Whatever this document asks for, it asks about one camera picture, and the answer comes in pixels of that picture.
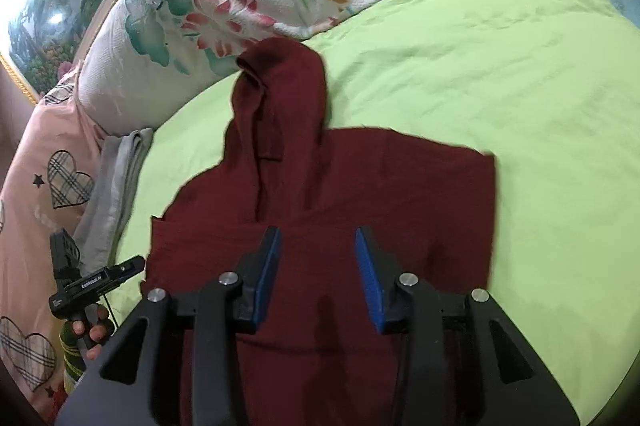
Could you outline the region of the person's left hand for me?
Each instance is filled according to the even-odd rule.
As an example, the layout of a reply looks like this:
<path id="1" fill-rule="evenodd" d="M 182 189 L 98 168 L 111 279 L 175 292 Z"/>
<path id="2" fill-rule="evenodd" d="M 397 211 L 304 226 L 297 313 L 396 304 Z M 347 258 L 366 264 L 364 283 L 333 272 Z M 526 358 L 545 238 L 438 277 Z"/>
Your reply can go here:
<path id="1" fill-rule="evenodd" d="M 115 331 L 115 324 L 106 307 L 100 304 L 95 305 L 89 311 L 89 315 L 94 318 L 93 322 L 88 320 L 72 321 L 72 330 L 78 337 L 78 348 L 84 361 L 96 360 L 96 357 L 101 354 L 104 344 Z"/>

